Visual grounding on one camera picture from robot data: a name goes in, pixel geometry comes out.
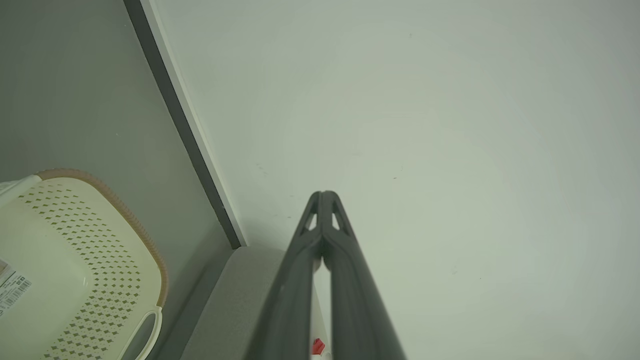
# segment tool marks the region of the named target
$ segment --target label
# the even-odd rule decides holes
[[[18,303],[31,281],[0,259],[0,318]]]

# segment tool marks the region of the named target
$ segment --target white object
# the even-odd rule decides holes
[[[0,359],[120,359],[154,315],[138,359],[148,356],[162,324],[164,263],[96,178],[58,169],[1,183],[0,259],[30,282],[0,316]]]

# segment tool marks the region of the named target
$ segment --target plastic basket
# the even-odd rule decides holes
[[[120,359],[155,315],[138,359],[148,356],[162,324],[166,268],[98,179],[54,169],[0,184],[0,260],[0,297],[14,282],[0,298],[0,359]]]

